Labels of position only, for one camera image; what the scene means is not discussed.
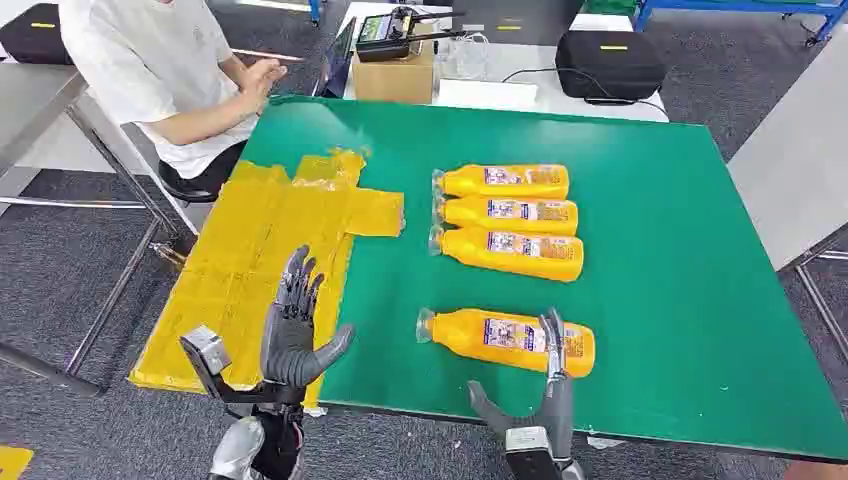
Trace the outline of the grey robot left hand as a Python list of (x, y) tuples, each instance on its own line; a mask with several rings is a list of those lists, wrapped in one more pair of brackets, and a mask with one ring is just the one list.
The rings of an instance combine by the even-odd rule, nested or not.
[(345, 324), (323, 346), (314, 346), (315, 322), (322, 273), (307, 245), (288, 258), (270, 306), (260, 347), (260, 370), (265, 380), (303, 390), (349, 349), (354, 327)]

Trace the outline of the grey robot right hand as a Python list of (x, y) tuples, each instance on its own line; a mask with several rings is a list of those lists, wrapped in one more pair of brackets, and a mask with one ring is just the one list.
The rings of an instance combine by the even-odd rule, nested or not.
[(502, 439), (516, 428), (542, 427), (547, 433), (554, 460), (571, 458), (573, 435), (573, 382), (566, 372), (564, 322), (554, 307), (538, 317), (546, 335), (547, 378), (539, 407), (529, 416), (505, 414), (490, 401), (482, 385), (469, 380), (467, 387), (472, 409)]

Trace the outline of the person's right hand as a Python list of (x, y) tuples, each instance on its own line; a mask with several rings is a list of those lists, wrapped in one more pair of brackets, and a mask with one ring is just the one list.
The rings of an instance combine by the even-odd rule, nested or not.
[(247, 67), (240, 63), (239, 71), (239, 101), (245, 107), (246, 112), (259, 114), (265, 107), (268, 94), (273, 84), (263, 80), (265, 72), (264, 62), (259, 60)]

